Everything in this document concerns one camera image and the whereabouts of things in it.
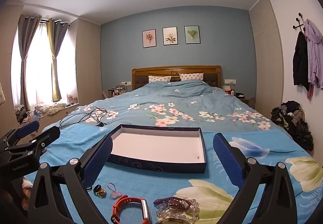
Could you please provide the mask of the person's left hand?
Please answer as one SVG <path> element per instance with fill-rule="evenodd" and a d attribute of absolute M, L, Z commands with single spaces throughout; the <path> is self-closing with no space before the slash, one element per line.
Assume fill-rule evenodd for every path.
<path fill-rule="evenodd" d="M 32 188 L 33 184 L 24 176 L 22 178 L 22 192 L 24 196 L 21 203 L 24 210 L 28 210 Z"/>

